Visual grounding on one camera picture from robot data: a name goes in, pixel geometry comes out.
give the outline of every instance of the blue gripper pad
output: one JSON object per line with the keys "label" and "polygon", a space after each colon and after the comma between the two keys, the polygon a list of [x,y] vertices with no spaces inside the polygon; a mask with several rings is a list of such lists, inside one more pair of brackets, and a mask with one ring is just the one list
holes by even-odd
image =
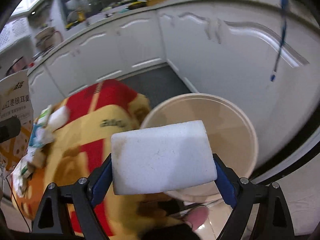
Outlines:
{"label": "blue gripper pad", "polygon": [[216,160],[214,160],[214,162],[216,164],[218,176],[214,182],[216,183],[224,202],[232,208],[235,208],[237,205],[236,190]]}
{"label": "blue gripper pad", "polygon": [[111,183],[112,183],[112,164],[110,159],[110,162],[107,164],[106,168],[103,170],[97,183],[93,186],[92,200],[91,200],[91,206],[93,208],[103,201]]}

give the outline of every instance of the white plastic bucket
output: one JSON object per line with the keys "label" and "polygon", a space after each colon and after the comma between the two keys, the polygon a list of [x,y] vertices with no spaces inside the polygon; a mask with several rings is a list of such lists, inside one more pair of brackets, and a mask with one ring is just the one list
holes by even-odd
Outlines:
{"label": "white plastic bucket", "polygon": [[[248,178],[257,162],[257,135],[245,113],[228,100],[200,93],[176,96],[155,107],[141,129],[194,120],[203,121],[212,152],[239,177]],[[166,194],[197,203],[221,198],[214,182]]]}

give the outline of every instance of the screw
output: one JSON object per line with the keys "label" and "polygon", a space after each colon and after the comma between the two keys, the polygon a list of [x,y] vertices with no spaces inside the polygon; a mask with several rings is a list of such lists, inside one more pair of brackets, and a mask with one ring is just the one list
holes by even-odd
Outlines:
{"label": "screw", "polygon": [[79,184],[84,184],[84,183],[87,182],[87,178],[80,178],[80,179],[78,180],[78,182],[79,182]]}
{"label": "screw", "polygon": [[48,185],[48,189],[53,189],[56,186],[53,182]]}
{"label": "screw", "polygon": [[249,180],[248,180],[247,178],[242,177],[242,178],[240,178],[240,182],[241,182],[242,184],[248,184],[248,183],[249,183]]}
{"label": "screw", "polygon": [[274,188],[279,188],[280,186],[279,186],[279,183],[277,183],[277,182],[273,182],[272,184],[271,184]]}

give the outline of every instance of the cabinet door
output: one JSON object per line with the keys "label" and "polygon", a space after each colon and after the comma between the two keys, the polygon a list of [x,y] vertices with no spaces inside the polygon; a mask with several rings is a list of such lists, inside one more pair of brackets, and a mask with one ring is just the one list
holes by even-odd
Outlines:
{"label": "cabinet door", "polygon": [[165,62],[159,24],[154,11],[116,21],[120,52],[130,72]]}
{"label": "cabinet door", "polygon": [[288,17],[274,82],[282,21],[259,5],[209,2],[158,12],[167,61],[193,92],[239,106],[258,135],[257,166],[284,147],[319,101],[320,37]]}
{"label": "cabinet door", "polygon": [[86,88],[88,81],[79,57],[76,42],[71,42],[50,56],[44,63],[65,97]]}
{"label": "cabinet door", "polygon": [[113,22],[102,25],[78,38],[76,53],[90,84],[116,78],[127,73],[128,67],[121,59]]}
{"label": "cabinet door", "polygon": [[64,99],[43,65],[38,66],[29,76],[30,99],[33,116],[36,118],[50,104]]}

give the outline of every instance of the dark floor mat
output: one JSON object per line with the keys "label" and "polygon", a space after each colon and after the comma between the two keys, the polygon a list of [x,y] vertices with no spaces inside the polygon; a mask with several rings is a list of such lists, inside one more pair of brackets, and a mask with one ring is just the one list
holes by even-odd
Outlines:
{"label": "dark floor mat", "polygon": [[145,95],[151,108],[174,96],[191,93],[170,66],[137,74],[121,82]]}

